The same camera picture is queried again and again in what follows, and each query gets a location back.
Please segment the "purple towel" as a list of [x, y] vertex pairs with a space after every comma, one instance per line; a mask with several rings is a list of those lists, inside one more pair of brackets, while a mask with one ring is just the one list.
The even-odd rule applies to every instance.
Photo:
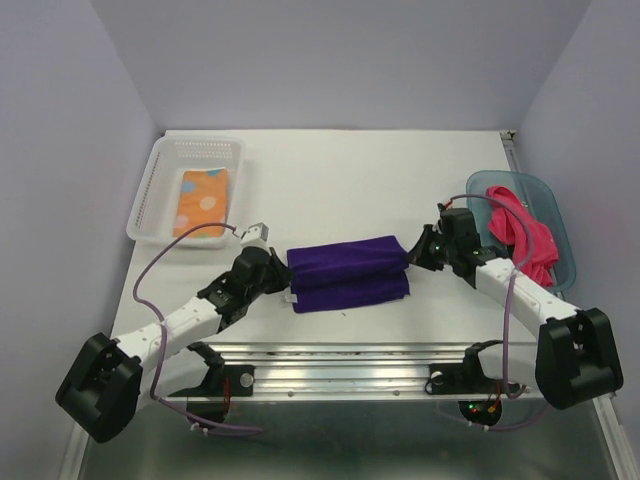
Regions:
[[410, 294], [407, 252], [393, 235], [290, 249], [287, 265], [297, 314], [379, 305]]

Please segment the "orange polka dot towel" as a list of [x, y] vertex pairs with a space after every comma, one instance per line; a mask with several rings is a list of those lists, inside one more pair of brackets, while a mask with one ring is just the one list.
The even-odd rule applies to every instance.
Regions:
[[173, 235], [227, 220], [229, 174], [225, 168], [189, 170], [182, 176]]

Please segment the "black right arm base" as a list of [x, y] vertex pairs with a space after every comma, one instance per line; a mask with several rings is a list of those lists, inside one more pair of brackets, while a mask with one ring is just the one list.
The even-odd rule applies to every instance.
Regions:
[[459, 411], [471, 425], [485, 430], [501, 430], [497, 424], [503, 412], [502, 399], [506, 397], [506, 393], [515, 394], [520, 385], [509, 384], [509, 388], [505, 389], [501, 378], [491, 379], [483, 373], [479, 359], [480, 353], [501, 344], [501, 340], [475, 343], [465, 349], [464, 357], [458, 363], [430, 364], [425, 393], [431, 396], [485, 395], [483, 400], [460, 400]]

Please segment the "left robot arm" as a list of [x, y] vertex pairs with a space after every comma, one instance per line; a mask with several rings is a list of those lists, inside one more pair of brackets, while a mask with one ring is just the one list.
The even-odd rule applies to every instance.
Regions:
[[116, 338], [87, 339], [55, 394], [57, 405], [105, 443], [147, 404], [167, 405], [171, 394], [197, 390], [228, 402], [234, 376], [206, 338], [242, 319], [260, 296], [286, 290], [292, 278], [274, 249], [243, 248], [230, 270], [169, 316]]

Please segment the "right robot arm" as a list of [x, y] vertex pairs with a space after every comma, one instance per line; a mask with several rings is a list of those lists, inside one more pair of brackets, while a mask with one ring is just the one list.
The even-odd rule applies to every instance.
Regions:
[[450, 267], [476, 291], [519, 321], [535, 344], [510, 346], [506, 338], [475, 343], [458, 363], [433, 364], [425, 386], [430, 395], [502, 391], [528, 387], [558, 410], [620, 390], [623, 371], [608, 316], [580, 309], [553, 295], [523, 273], [499, 249], [483, 246], [467, 208], [444, 209], [424, 226], [409, 251], [411, 265], [429, 271]]

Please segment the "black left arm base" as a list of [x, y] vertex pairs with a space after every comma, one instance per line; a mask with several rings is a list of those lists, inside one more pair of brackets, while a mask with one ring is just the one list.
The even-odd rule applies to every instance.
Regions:
[[169, 361], [162, 387], [191, 431], [205, 436], [249, 437], [262, 429], [232, 425], [226, 418], [233, 399], [253, 395], [254, 376], [253, 365], [228, 365], [209, 344], [195, 342]]

